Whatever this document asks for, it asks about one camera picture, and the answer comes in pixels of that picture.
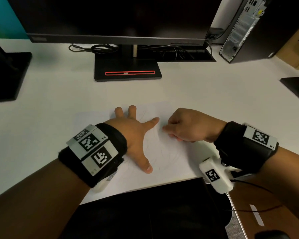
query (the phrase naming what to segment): fingernail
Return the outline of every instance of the fingernail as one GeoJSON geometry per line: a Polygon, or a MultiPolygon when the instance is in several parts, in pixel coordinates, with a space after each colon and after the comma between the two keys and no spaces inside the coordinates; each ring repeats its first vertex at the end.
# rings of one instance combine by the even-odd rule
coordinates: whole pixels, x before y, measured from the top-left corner
{"type": "Polygon", "coordinates": [[[147,168],[146,173],[147,173],[147,174],[150,174],[152,171],[153,171],[153,167],[152,167],[152,165],[150,165],[150,166],[147,168]]]}

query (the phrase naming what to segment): right hand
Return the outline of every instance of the right hand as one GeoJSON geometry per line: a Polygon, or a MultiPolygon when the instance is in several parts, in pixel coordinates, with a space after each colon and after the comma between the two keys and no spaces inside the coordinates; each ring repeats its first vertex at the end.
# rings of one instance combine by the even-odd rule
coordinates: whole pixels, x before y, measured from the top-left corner
{"type": "Polygon", "coordinates": [[[178,141],[214,142],[227,122],[211,117],[202,112],[178,108],[163,126],[163,132],[178,141]]]}

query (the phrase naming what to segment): left hand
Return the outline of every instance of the left hand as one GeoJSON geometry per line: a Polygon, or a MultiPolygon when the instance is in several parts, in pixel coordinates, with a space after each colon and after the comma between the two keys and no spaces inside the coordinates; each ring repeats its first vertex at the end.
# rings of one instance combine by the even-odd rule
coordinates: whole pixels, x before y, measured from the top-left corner
{"type": "Polygon", "coordinates": [[[128,117],[124,116],[121,107],[115,108],[116,118],[110,119],[104,123],[119,130],[127,141],[128,151],[130,156],[137,165],[147,174],[153,171],[153,168],[144,155],[143,141],[145,133],[155,127],[159,122],[159,118],[155,117],[150,121],[140,123],[136,120],[136,106],[132,105],[128,108],[128,117]]]}

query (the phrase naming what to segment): monitor stand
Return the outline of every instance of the monitor stand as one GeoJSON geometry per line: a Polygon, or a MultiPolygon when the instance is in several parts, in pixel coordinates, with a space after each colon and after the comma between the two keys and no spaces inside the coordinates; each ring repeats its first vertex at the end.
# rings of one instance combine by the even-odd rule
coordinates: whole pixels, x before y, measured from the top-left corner
{"type": "Polygon", "coordinates": [[[120,45],[120,49],[112,54],[95,54],[94,80],[156,80],[162,74],[153,59],[139,59],[132,56],[133,45],[120,45]]]}
{"type": "Polygon", "coordinates": [[[0,48],[0,102],[17,98],[31,58],[30,52],[6,53],[0,48]]]}

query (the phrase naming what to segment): monitor screen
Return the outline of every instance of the monitor screen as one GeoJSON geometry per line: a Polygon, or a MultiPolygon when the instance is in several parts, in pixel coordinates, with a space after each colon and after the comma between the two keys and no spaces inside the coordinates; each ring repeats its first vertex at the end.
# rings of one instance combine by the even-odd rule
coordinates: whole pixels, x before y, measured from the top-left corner
{"type": "Polygon", "coordinates": [[[29,36],[204,39],[221,0],[8,0],[29,36]]]}

